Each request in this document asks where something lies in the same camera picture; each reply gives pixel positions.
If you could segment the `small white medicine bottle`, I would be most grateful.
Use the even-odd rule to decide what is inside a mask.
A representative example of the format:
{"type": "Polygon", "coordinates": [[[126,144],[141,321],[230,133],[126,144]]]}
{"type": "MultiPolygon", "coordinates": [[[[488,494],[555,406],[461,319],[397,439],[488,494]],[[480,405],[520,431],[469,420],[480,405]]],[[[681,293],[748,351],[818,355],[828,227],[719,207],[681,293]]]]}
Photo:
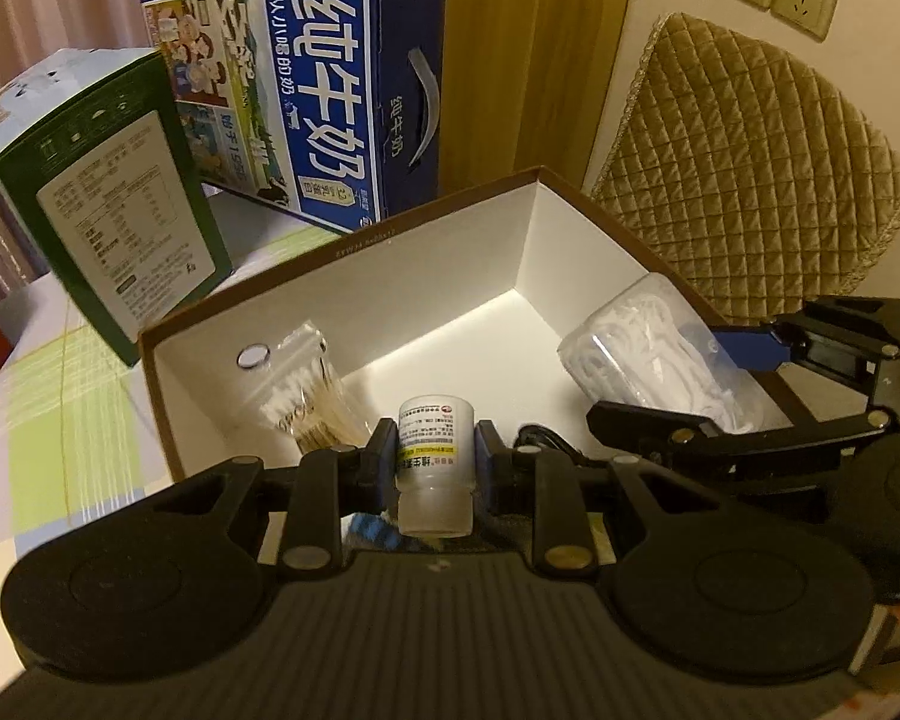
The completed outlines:
{"type": "Polygon", "coordinates": [[[398,411],[398,528],[413,538],[473,531],[475,411],[452,395],[421,395],[398,411]]]}

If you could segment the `patterned knit sock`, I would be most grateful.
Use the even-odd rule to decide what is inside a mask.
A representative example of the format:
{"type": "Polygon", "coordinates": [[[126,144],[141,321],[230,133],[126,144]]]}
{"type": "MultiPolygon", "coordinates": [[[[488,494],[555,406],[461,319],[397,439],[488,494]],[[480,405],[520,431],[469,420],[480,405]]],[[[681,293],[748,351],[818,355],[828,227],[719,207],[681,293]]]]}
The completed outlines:
{"type": "Polygon", "coordinates": [[[364,512],[348,515],[341,520],[341,530],[343,546],[348,551],[398,551],[403,544],[400,530],[381,515],[364,512]]]}

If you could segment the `clear floss pick bag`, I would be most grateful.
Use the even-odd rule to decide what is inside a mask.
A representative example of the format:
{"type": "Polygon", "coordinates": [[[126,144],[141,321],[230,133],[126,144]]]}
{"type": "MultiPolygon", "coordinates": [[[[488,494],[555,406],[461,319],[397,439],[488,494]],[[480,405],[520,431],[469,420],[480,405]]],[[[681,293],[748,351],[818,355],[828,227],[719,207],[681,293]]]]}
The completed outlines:
{"type": "Polygon", "coordinates": [[[590,400],[703,416],[730,434],[764,426],[758,382],[660,273],[596,309],[557,354],[590,400]]]}

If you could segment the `cotton swabs plastic bag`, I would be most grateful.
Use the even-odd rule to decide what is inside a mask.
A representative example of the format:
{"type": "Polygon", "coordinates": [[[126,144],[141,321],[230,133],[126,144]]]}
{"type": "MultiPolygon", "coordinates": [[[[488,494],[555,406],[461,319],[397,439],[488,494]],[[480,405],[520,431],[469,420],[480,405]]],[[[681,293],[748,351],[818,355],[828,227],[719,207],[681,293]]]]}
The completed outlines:
{"type": "Polygon", "coordinates": [[[237,355],[247,383],[237,419],[294,440],[302,455],[334,445],[364,445],[370,427],[329,359],[328,341],[310,320],[276,344],[237,355]]]}

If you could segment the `brown white cardboard storage box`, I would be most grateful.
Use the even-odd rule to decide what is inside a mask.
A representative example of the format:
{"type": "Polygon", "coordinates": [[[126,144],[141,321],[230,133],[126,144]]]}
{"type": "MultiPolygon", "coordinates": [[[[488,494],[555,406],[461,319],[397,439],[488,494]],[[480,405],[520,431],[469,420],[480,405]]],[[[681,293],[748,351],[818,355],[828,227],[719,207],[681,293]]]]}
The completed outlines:
{"type": "Polygon", "coordinates": [[[663,262],[544,169],[453,193],[260,271],[144,332],[141,362],[173,479],[236,455],[289,465],[292,442],[244,403],[238,358],[302,323],[371,418],[457,395],[513,436],[539,422],[587,454],[589,404],[560,340],[663,262]]]}

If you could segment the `quilted tan cushion cover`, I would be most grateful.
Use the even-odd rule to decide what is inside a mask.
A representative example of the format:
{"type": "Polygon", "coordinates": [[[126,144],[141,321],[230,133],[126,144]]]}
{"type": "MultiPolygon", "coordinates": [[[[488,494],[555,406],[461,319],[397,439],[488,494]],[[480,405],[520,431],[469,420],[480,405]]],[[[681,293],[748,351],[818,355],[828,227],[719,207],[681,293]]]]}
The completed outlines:
{"type": "Polygon", "coordinates": [[[811,65],[672,13],[592,197],[720,316],[752,325],[859,288],[900,231],[900,153],[811,65]]]}

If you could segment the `checkered bed sheet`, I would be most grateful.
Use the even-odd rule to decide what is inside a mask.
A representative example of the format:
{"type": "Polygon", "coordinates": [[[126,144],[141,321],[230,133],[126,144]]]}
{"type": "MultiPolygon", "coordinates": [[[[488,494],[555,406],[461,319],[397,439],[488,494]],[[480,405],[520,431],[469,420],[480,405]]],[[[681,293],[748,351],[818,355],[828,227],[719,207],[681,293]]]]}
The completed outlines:
{"type": "MultiPolygon", "coordinates": [[[[146,382],[45,275],[0,304],[0,590],[20,556],[169,483],[146,382]]],[[[20,670],[0,614],[0,689],[20,670]]]]}

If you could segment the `blue milk carton box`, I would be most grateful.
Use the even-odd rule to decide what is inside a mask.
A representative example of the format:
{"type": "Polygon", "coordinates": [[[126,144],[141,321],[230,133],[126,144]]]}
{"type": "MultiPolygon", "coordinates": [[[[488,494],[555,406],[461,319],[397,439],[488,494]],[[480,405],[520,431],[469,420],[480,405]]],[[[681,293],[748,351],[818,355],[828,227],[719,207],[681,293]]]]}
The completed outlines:
{"type": "Polygon", "coordinates": [[[141,0],[206,184],[333,231],[434,200],[445,0],[141,0]]]}

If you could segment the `wooden wardrobe panel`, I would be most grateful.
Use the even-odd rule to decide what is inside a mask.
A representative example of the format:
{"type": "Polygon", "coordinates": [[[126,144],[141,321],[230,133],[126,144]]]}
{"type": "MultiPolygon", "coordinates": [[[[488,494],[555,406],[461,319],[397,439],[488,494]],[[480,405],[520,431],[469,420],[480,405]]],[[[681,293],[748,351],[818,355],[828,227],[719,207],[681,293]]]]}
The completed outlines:
{"type": "Polygon", "coordinates": [[[445,2],[440,192],[536,166],[583,184],[628,2],[445,2]]]}

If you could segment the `green white carton box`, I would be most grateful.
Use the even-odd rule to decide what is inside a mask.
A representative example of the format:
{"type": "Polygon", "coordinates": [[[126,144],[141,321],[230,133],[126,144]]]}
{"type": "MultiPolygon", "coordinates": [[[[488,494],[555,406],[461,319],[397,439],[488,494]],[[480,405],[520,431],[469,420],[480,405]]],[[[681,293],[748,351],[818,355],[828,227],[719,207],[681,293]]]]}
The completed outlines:
{"type": "Polygon", "coordinates": [[[128,366],[137,340],[232,271],[164,60],[59,49],[0,89],[0,190],[128,366]]]}

